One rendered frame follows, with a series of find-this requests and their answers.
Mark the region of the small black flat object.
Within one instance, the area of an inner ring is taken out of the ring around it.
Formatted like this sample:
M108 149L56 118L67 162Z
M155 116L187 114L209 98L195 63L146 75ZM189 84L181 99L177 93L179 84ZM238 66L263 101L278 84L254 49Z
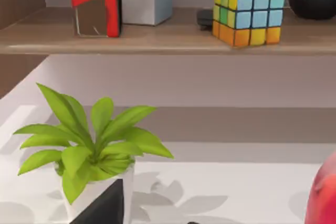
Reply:
M211 30L213 26L213 10L198 10L196 13L196 21L201 30Z

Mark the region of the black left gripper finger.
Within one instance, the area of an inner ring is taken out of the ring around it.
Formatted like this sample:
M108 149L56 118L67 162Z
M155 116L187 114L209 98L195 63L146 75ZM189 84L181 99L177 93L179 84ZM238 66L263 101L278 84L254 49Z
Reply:
M73 218L69 224L123 224L123 181L117 179L93 202Z

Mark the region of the red and black cube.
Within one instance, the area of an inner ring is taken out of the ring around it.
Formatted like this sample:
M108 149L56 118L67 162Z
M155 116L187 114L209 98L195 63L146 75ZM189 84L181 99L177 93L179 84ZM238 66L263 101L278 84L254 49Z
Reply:
M71 0L75 34L118 38L122 31L122 0Z

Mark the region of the red round object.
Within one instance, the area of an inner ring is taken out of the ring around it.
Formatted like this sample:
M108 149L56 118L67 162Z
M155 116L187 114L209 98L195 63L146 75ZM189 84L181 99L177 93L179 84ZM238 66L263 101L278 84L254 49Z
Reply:
M321 165L313 180L304 224L336 224L336 151Z

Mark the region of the green plant in white pot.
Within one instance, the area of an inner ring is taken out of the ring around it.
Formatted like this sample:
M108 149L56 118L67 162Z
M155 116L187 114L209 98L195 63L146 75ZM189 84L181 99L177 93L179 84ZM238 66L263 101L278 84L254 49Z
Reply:
M159 137L137 126L155 107L137 105L113 115L113 100L104 97L86 115L74 97L43 84L38 87L59 124L30 124L16 131L28 135L22 148L38 148L21 164L18 174L53 164L61 181L68 215L73 218L109 186L121 182L120 224L130 224L136 157L144 154L173 157Z

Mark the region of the wooden shelf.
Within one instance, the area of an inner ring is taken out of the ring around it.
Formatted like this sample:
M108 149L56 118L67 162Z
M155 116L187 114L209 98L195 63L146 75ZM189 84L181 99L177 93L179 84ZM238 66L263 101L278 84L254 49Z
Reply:
M0 95L35 82L86 98L218 106L336 107L336 19L284 13L279 44L233 49L177 8L120 38L78 38L69 8L45 8L0 30Z

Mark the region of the colourful puzzle cube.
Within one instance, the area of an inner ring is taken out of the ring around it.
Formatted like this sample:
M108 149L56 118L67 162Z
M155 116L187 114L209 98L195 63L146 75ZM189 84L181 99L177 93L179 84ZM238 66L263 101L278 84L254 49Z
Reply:
M285 0L214 0L212 34L231 47L280 42Z

